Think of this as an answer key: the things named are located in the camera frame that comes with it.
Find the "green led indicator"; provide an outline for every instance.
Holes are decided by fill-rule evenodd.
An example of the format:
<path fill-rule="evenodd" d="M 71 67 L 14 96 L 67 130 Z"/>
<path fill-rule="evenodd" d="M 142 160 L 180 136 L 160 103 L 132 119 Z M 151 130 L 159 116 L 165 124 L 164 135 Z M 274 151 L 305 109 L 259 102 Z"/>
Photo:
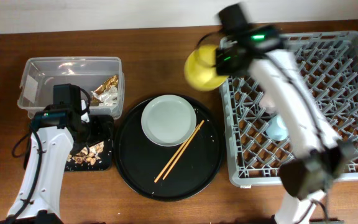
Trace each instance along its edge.
<path fill-rule="evenodd" d="M 253 35 L 252 39 L 254 39 L 254 40 L 263 40 L 263 39 L 265 39 L 265 36 L 264 35 Z"/>

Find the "wood grain surface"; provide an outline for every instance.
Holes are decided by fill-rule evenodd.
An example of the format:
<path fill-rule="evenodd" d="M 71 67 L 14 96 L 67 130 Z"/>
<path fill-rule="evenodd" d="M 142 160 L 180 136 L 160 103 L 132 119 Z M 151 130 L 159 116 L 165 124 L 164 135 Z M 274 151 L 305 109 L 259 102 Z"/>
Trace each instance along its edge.
<path fill-rule="evenodd" d="M 358 30 L 358 21 L 277 25 L 286 33 Z M 193 90 L 183 77 L 183 65 L 197 41 L 217 29 L 187 27 L 0 35 L 0 220 L 11 207 L 24 175 L 23 159 L 12 158 L 11 149 L 27 132 L 29 123 L 27 112 L 20 110 L 16 103 L 27 59 L 117 56 L 122 60 L 126 79 L 123 116 L 150 96 L 176 93 L 202 102 L 223 127 L 218 91 Z M 198 195 L 179 202 L 157 202 L 131 190 L 112 167 L 103 172 L 67 172 L 63 178 L 60 214 L 65 223 L 232 223 L 273 215 L 280 207 L 283 193 L 282 186 L 249 190 L 234 187 L 225 161 L 216 178 Z M 329 198 L 329 214 L 346 223 L 358 223 L 358 182 L 334 186 Z M 322 217 L 321 210 L 317 209 L 313 218 Z"/>

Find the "dish rack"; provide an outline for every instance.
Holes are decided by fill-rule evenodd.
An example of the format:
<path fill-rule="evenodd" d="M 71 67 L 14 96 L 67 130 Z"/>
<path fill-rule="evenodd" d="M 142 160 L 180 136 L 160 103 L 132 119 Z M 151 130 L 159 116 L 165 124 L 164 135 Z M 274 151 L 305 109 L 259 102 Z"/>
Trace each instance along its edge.
<path fill-rule="evenodd" d="M 284 34 L 283 38 L 319 109 L 342 138 L 357 147 L 339 180 L 358 180 L 358 32 Z M 229 77 L 219 91 L 230 181 L 241 188 L 281 184 L 278 168 L 295 157 L 289 138 L 274 141 L 265 134 L 275 114 L 259 107 L 262 89 L 250 77 Z"/>

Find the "wooden chopstick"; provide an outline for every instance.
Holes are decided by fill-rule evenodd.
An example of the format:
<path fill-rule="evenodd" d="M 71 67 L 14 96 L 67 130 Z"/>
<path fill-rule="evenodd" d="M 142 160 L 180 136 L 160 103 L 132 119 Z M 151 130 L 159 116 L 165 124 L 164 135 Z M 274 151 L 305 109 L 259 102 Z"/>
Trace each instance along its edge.
<path fill-rule="evenodd" d="M 175 166 L 175 164 L 178 162 L 180 156 L 183 154 L 183 152 L 186 150 L 187 146 L 189 145 L 189 143 L 191 142 L 191 140 L 193 140 L 194 136 L 197 134 L 198 130 L 200 130 L 201 126 L 203 125 L 204 120 L 202 120 L 202 122 L 200 122 L 200 124 L 196 127 L 196 129 L 194 130 L 193 134 L 190 136 L 189 140 L 187 140 L 185 147 L 183 147 L 183 149 L 181 150 L 181 152 L 179 153 L 178 157 L 175 159 L 175 161 L 173 161 L 173 164 L 171 165 L 171 167 L 169 168 L 169 170 L 167 171 L 167 173 L 164 175 L 164 177 L 162 178 L 163 180 L 165 180 L 165 178 L 167 177 L 167 175 L 169 174 L 169 172 L 171 172 L 173 166 Z"/>
<path fill-rule="evenodd" d="M 181 144 L 181 146 L 179 147 L 179 149 L 174 153 L 174 155 L 172 156 L 172 158 L 168 161 L 167 165 L 165 165 L 164 169 L 161 170 L 160 174 L 157 176 L 157 178 L 154 180 L 154 183 L 157 183 L 157 181 L 160 179 L 160 177 L 162 176 L 162 174 L 165 172 L 165 170 L 168 168 L 168 166 L 171 164 L 171 162 L 173 161 L 173 159 L 177 156 L 177 154 L 181 151 L 181 149 L 183 148 L 183 146 L 185 146 L 186 142 L 188 139 L 186 139 L 185 142 L 183 142 Z"/>

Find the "round black tray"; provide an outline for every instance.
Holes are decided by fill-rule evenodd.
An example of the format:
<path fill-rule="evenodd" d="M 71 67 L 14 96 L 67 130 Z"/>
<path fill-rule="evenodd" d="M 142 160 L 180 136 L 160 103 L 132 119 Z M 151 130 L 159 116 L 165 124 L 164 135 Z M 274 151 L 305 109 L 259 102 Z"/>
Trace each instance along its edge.
<path fill-rule="evenodd" d="M 180 97 L 194 107 L 197 124 L 204 120 L 204 125 L 165 180 L 154 183 L 179 146 L 154 144 L 140 124 L 144 108 L 155 97 L 128 113 L 114 140 L 114 158 L 121 177 L 133 190 L 155 200 L 176 201 L 202 191 L 213 180 L 224 157 L 224 136 L 209 110 L 192 98 Z"/>

